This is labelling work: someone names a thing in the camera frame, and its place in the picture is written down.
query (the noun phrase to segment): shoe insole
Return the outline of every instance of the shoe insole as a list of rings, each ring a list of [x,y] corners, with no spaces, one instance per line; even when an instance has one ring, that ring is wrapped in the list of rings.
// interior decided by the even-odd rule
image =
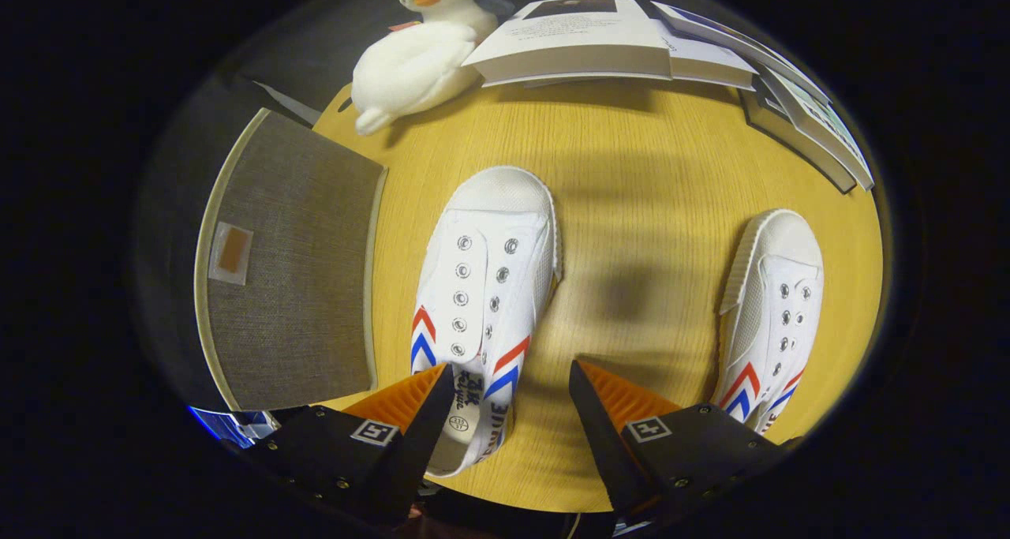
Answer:
[[[429,467],[446,471],[454,470],[463,462],[481,420],[480,403],[484,396],[482,374],[470,373],[461,367],[454,369],[456,396],[428,462]]]

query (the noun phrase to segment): wooden surface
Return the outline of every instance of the wooden surface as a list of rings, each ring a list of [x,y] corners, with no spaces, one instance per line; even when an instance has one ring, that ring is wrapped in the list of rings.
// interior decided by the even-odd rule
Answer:
[[[379,387],[409,373],[410,319],[425,245],[456,187],[515,165],[550,187],[565,278],[529,349],[502,448],[436,481],[545,511],[610,509],[575,406],[574,356],[681,406],[711,399],[717,308],[748,219],[795,209],[825,265],[817,340],[789,407],[766,435],[808,432],[841,396],[874,327],[882,280],[873,196],[838,194],[810,165],[749,128],[736,94],[691,82],[606,80],[476,89],[358,136],[344,87],[317,132],[389,167],[373,277]],[[342,409],[365,394],[325,403]]]

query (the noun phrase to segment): penguin plush toy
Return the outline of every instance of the penguin plush toy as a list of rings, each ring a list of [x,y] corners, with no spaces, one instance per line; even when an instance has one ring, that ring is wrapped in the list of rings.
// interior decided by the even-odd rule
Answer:
[[[460,65],[514,7],[505,0],[399,0],[422,23],[373,43],[355,66],[356,128],[372,135],[397,117],[429,110],[480,78]]]

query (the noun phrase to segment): canvas shoe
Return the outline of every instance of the canvas shoe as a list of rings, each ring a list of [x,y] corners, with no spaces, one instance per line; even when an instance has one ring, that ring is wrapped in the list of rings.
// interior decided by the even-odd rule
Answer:
[[[452,364],[456,399],[427,475],[456,475],[505,440],[530,337],[562,277],[547,187],[498,166],[456,190],[428,241],[417,288],[411,373]]]
[[[722,297],[713,402],[759,434],[782,414],[817,334],[824,262],[814,233],[789,209],[747,223]]]

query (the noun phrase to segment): blue chevron stripe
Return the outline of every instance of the blue chevron stripe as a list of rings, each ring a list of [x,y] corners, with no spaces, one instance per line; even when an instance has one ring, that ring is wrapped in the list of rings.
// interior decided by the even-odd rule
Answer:
[[[795,392],[795,391],[796,391],[796,388],[798,388],[798,387],[799,387],[799,385],[797,385],[797,386],[793,386],[793,389],[790,389],[790,390],[789,390],[789,392],[787,392],[786,394],[784,394],[783,396],[781,396],[781,398],[779,398],[779,399],[776,399],[776,400],[775,400],[775,403],[772,403],[772,407],[769,407],[769,411],[772,411],[772,410],[773,410],[773,409],[775,409],[776,407],[779,407],[779,404],[780,404],[780,403],[784,402],[784,400],[787,400],[787,399],[789,399],[789,398],[790,398],[790,396],[792,396],[792,395],[793,395],[793,392]]]
[[[431,363],[429,367],[433,367],[435,363],[435,355],[431,352],[431,345],[428,345],[428,341],[424,337],[424,334],[417,335],[417,341],[414,342],[414,347],[410,348],[410,366],[414,366],[414,360],[417,358],[417,352],[423,351],[424,356],[428,358],[428,363]]]
[[[728,409],[726,409],[726,413],[732,413],[733,407],[736,407],[737,405],[740,406],[741,409],[743,410],[743,418],[746,419],[747,414],[750,413],[750,400],[747,400],[746,391],[741,391],[740,395],[736,396],[736,399],[733,400],[733,403],[729,403],[729,407]]]
[[[519,366],[517,365],[515,367],[512,367],[512,369],[509,369],[508,373],[502,374],[501,378],[498,378],[497,382],[491,384],[491,387],[488,388],[488,391],[484,394],[484,399],[488,399],[488,396],[490,396],[494,392],[497,392],[498,389],[502,389],[505,386],[508,386],[509,384],[512,385],[512,395],[514,396],[515,386],[518,383],[519,383]]]

